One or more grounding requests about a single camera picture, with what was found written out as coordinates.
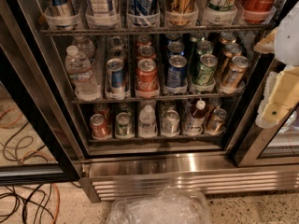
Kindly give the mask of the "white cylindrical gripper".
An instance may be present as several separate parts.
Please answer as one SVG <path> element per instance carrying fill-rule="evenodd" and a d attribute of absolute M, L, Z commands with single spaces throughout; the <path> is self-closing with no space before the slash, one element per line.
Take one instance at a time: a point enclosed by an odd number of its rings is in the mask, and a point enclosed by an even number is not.
<path fill-rule="evenodd" d="M 299 103 L 299 2 L 253 50 L 275 52 L 278 61 L 291 65 L 279 73 L 271 71 L 266 80 L 255 123 L 268 129 L 278 125 Z"/>

